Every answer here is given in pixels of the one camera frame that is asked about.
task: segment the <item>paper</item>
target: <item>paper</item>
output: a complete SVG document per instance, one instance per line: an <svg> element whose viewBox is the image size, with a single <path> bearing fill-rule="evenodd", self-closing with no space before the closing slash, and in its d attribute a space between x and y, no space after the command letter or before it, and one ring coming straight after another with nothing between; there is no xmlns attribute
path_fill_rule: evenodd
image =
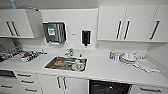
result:
<svg viewBox="0 0 168 94"><path fill-rule="evenodd" d="M146 72L160 72L159 69L147 59L138 59L134 66Z"/></svg>

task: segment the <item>soap dispenser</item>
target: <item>soap dispenser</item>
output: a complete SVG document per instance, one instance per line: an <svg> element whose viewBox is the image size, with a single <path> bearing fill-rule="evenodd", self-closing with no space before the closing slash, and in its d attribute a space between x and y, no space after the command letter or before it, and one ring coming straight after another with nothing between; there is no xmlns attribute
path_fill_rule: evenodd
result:
<svg viewBox="0 0 168 94"><path fill-rule="evenodd" d="M82 31L82 43L85 46L90 44L90 33L91 33L91 31L88 31L88 30L83 30Z"/></svg>

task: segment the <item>appliance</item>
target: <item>appliance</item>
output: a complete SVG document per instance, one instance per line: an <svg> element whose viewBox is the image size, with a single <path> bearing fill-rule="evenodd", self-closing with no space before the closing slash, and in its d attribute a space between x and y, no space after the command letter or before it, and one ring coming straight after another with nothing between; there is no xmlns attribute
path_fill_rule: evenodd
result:
<svg viewBox="0 0 168 94"><path fill-rule="evenodd" d="M131 86L126 83L90 80L89 94L129 94Z"/></svg>
<svg viewBox="0 0 168 94"><path fill-rule="evenodd" d="M90 33L91 33L91 31L86 31L86 30L82 31L82 43L85 46L87 46L88 44L90 44Z"/></svg>
<svg viewBox="0 0 168 94"><path fill-rule="evenodd" d="M43 28L47 43L57 42L61 44L66 41L65 24L63 22L43 23Z"/></svg>

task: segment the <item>upper cabinet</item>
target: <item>upper cabinet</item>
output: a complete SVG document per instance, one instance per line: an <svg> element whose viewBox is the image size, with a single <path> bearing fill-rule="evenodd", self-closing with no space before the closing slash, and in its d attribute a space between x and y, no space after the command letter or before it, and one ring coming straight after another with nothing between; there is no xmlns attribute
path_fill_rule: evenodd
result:
<svg viewBox="0 0 168 94"><path fill-rule="evenodd" d="M0 10L0 35L3 37L12 37L14 32L11 30L9 16L6 10Z"/></svg>
<svg viewBox="0 0 168 94"><path fill-rule="evenodd" d="M128 6L122 41L145 41L158 6Z"/></svg>
<svg viewBox="0 0 168 94"><path fill-rule="evenodd" d="M146 41L168 42L168 5L159 5Z"/></svg>
<svg viewBox="0 0 168 94"><path fill-rule="evenodd" d="M0 35L12 38L35 38L42 35L39 11L27 9L0 10Z"/></svg>
<svg viewBox="0 0 168 94"><path fill-rule="evenodd" d="M127 6L101 6L99 8L98 40L120 40Z"/></svg>
<svg viewBox="0 0 168 94"><path fill-rule="evenodd" d="M97 39L145 41L157 7L157 5L100 7Z"/></svg>

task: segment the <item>lower cabinet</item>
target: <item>lower cabinet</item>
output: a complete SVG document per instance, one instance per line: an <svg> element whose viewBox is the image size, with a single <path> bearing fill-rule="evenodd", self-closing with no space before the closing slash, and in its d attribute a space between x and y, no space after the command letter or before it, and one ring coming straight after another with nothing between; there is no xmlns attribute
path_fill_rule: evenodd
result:
<svg viewBox="0 0 168 94"><path fill-rule="evenodd" d="M35 73L14 71L14 74L20 84L20 94L43 94Z"/></svg>
<svg viewBox="0 0 168 94"><path fill-rule="evenodd" d="M168 94L168 89L133 85L129 94Z"/></svg>
<svg viewBox="0 0 168 94"><path fill-rule="evenodd" d="M89 80L37 75L44 94L89 94Z"/></svg>
<svg viewBox="0 0 168 94"><path fill-rule="evenodd" d="M22 94L20 84L0 82L0 94Z"/></svg>

